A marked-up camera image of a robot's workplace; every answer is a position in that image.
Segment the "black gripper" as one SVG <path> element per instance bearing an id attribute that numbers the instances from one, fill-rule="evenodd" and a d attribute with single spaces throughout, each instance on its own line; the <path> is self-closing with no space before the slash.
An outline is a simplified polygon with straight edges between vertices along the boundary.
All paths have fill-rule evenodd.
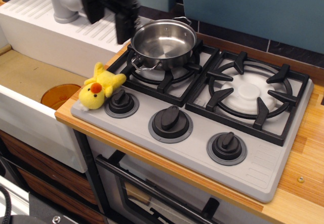
<path id="1" fill-rule="evenodd" d="M 105 9 L 114 12 L 117 43 L 122 45 L 132 38 L 138 26 L 138 0 L 82 0 L 84 12 L 91 24 L 105 15 Z"/>

